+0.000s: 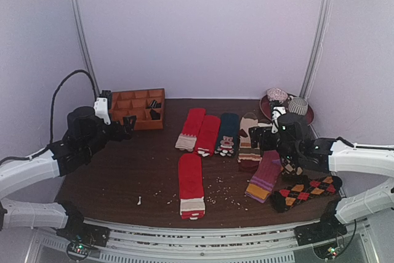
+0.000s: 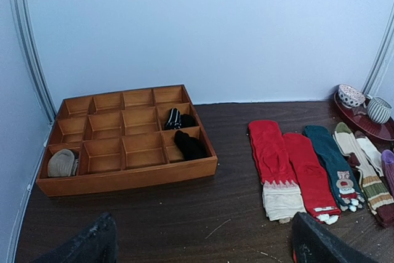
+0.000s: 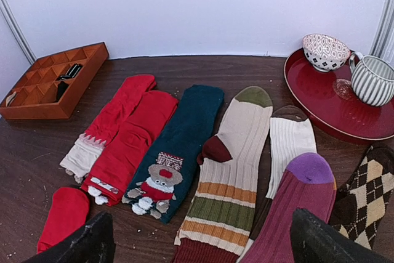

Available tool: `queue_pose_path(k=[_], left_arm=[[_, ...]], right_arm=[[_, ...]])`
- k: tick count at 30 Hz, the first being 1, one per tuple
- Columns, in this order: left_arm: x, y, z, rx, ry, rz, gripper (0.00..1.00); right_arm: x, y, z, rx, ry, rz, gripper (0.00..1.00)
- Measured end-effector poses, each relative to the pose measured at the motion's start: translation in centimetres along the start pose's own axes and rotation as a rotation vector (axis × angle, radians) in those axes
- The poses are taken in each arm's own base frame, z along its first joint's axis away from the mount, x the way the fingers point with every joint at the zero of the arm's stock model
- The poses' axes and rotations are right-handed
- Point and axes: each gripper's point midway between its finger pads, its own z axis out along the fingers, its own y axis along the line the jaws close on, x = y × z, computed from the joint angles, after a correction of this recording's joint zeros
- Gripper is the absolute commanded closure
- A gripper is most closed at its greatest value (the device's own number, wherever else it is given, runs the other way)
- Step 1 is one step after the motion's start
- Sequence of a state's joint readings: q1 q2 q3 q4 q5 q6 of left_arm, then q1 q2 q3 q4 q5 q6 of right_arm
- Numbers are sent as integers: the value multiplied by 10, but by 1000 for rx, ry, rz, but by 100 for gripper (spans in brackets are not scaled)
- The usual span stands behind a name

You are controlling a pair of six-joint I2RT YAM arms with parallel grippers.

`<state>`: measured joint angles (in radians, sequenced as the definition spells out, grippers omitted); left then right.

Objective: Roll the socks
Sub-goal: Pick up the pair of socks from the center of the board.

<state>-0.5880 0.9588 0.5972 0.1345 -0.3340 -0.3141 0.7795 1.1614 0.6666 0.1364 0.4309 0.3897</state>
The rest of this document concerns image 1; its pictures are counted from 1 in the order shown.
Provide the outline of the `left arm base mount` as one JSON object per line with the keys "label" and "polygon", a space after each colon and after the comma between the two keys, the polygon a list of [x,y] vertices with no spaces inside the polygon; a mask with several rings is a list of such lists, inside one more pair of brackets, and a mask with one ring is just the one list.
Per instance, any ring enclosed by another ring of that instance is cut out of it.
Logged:
{"label": "left arm base mount", "polygon": [[107,245],[110,229],[98,225],[83,223],[72,230],[70,227],[57,229],[56,235],[68,240],[65,248],[67,257],[74,262],[81,262],[90,255],[99,253],[99,248]]}

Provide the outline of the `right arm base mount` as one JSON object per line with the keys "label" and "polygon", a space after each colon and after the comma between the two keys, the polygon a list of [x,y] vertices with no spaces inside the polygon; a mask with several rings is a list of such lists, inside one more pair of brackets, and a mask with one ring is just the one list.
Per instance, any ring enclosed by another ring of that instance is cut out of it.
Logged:
{"label": "right arm base mount", "polygon": [[299,246],[316,245],[313,247],[315,255],[320,259],[329,260],[339,255],[339,238],[344,244],[347,228],[339,222],[323,221],[298,226],[294,229],[294,234]]}

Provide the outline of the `red sock with white cuff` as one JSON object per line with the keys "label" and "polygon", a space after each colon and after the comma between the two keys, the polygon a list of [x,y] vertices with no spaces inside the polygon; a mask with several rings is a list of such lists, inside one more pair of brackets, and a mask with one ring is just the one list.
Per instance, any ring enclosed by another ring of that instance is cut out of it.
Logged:
{"label": "red sock with white cuff", "polygon": [[180,216],[191,221],[201,219],[206,211],[201,158],[192,153],[183,154],[178,172]]}

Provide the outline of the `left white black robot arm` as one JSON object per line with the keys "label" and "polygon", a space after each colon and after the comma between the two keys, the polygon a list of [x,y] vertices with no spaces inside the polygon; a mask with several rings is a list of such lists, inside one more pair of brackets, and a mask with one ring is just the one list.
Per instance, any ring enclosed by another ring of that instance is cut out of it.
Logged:
{"label": "left white black robot arm", "polygon": [[127,116],[122,121],[105,121],[92,107],[79,107],[68,114],[68,129],[62,140],[34,155],[1,161],[1,229],[50,227],[73,243],[105,246],[109,230],[96,230],[86,224],[73,203],[20,202],[8,199],[8,195],[89,164],[109,141],[130,139],[136,120],[135,116]]}

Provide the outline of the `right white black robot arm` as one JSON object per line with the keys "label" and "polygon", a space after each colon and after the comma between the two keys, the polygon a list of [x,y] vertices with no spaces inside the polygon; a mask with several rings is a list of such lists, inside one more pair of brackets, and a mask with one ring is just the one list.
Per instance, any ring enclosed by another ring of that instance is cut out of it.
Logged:
{"label": "right white black robot arm", "polygon": [[307,122],[296,113],[279,115],[273,127],[250,127],[251,147],[279,153],[284,172],[299,176],[302,171],[323,173],[353,171],[387,176],[387,180],[355,196],[330,202],[316,225],[321,239],[330,238],[339,225],[393,207],[393,147],[358,145],[342,137],[312,139]]}

